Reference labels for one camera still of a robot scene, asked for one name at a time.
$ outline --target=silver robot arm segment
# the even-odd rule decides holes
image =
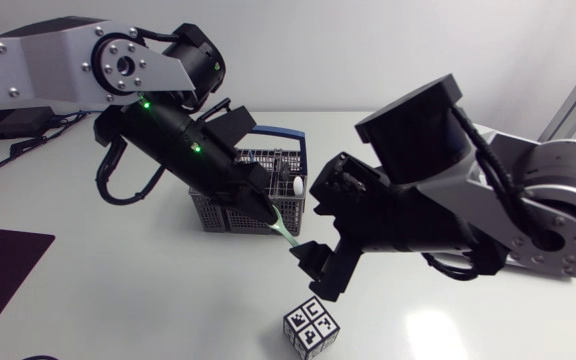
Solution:
[[[127,105],[142,91],[194,89],[179,59],[148,49],[140,30],[118,22],[67,17],[0,35],[0,105]]]

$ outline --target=wire mesh basket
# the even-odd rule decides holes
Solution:
[[[256,126],[251,133],[283,136],[299,140],[299,151],[239,149],[236,159],[236,161],[244,163],[258,162],[270,173],[270,184],[266,188],[266,193],[270,201],[279,209],[286,229],[293,236],[297,236],[301,229],[308,178],[304,133],[269,126]],[[297,177],[300,177],[303,181],[304,191],[301,194],[295,194],[293,190],[293,182]],[[195,204],[204,231],[230,231],[242,234],[272,233],[267,224],[237,211],[223,209],[209,197],[201,195],[192,188],[189,194]]]

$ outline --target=black cable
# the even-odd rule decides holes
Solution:
[[[421,255],[426,259],[428,262],[428,266],[436,269],[440,273],[448,276],[451,279],[459,280],[459,281],[469,281],[474,280],[479,276],[477,271],[473,268],[471,269],[462,269],[450,265],[446,265],[441,261],[437,260],[434,256],[429,253],[421,253]]]
[[[197,123],[202,124],[208,120],[211,116],[215,115],[221,109],[226,109],[230,112],[230,98],[225,98],[221,100],[217,105],[213,106],[210,110],[203,113],[200,117],[197,118]]]
[[[179,36],[175,35],[175,34],[172,34],[172,35],[160,34],[160,33],[154,32],[154,31],[141,29],[141,28],[137,28],[137,32],[139,33],[139,35],[145,37],[146,39],[151,39],[151,40],[156,40],[156,41],[161,41],[161,42],[177,42],[177,41],[179,41]]]
[[[43,138],[38,138],[38,141],[33,142],[32,146],[29,146],[27,148],[17,148],[14,151],[11,151],[12,154],[11,156],[7,157],[4,160],[0,161],[0,168],[6,164],[8,164],[9,162],[18,159],[20,156],[27,154],[28,152],[35,150],[39,147],[41,147],[42,145],[48,143],[51,140],[56,139],[57,137],[61,136],[61,134],[63,134],[66,130],[68,130],[71,126],[79,123],[81,120],[83,120],[88,114],[92,113],[92,112],[98,112],[98,111],[78,111],[72,114],[66,114],[66,115],[59,115],[58,117],[62,117],[62,119],[66,119],[68,117],[72,117],[75,116],[75,118],[65,124],[62,125],[61,129],[57,132],[55,132],[54,134],[48,136],[48,137],[43,137]]]
[[[110,149],[108,149],[108,153],[101,161],[99,165],[99,169],[97,169],[97,178],[95,181],[97,182],[97,190],[99,190],[99,195],[102,199],[106,202],[113,204],[113,205],[130,205],[134,204],[139,200],[143,200],[146,196],[152,191],[152,189],[157,185],[157,181],[161,178],[166,168],[161,165],[159,169],[155,172],[155,174],[150,178],[148,184],[138,193],[135,193],[135,196],[127,198],[127,199],[117,199],[114,196],[110,195],[108,192],[108,180],[110,180],[110,175],[117,167],[119,160],[121,159],[121,155],[123,155],[124,150],[126,149],[126,141],[123,138],[118,136],[115,140],[112,141],[110,144]]]
[[[538,247],[545,247],[548,243],[548,235],[539,225],[539,221],[532,209],[523,201],[523,187],[514,184],[510,174],[492,151],[488,142],[472,125],[464,111],[453,107],[452,114],[475,145],[477,162],[490,180],[510,220],[517,228],[525,232]]]

